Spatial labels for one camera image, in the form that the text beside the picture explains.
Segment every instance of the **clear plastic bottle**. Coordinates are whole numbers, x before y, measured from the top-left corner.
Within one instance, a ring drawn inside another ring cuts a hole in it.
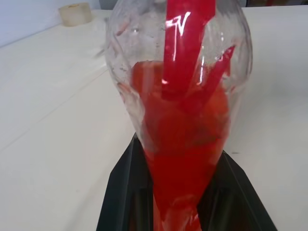
[[[214,11],[191,2],[119,0],[106,34],[107,64],[153,178],[154,231],[200,230],[196,205],[251,72],[237,1],[211,2]],[[170,19],[177,9],[184,13]]]

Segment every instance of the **white table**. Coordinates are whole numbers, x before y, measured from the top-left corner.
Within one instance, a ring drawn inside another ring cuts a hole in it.
[[[254,68],[226,150],[278,230],[304,231],[308,7],[244,12]],[[134,133],[104,57],[93,59],[108,14],[0,49],[0,230],[95,230],[109,173]]]

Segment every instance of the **white wall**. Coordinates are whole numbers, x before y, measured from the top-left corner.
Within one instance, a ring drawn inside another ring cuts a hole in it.
[[[0,47],[59,24],[58,8],[85,1],[100,9],[99,0],[0,0]]]

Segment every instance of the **tape roll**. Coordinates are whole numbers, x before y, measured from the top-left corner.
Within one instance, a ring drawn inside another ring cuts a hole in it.
[[[92,21],[90,6],[87,2],[63,6],[59,9],[64,26],[77,26]]]

